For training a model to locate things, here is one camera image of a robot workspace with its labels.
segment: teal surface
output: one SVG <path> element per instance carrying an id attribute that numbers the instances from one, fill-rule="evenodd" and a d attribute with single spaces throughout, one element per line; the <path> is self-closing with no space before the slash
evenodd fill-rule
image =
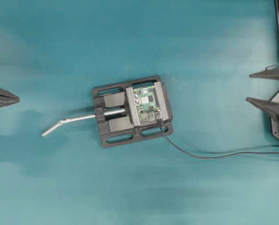
<path id="1" fill-rule="evenodd" d="M 158 74 L 185 149 L 277 144 L 245 97 L 278 91 L 248 77 L 278 43 L 273 0 L 0 0 L 0 86 L 21 98 L 0 109 L 0 225 L 279 225 L 277 156 L 103 149 L 95 120 L 41 137 L 91 112 L 93 87 Z"/>

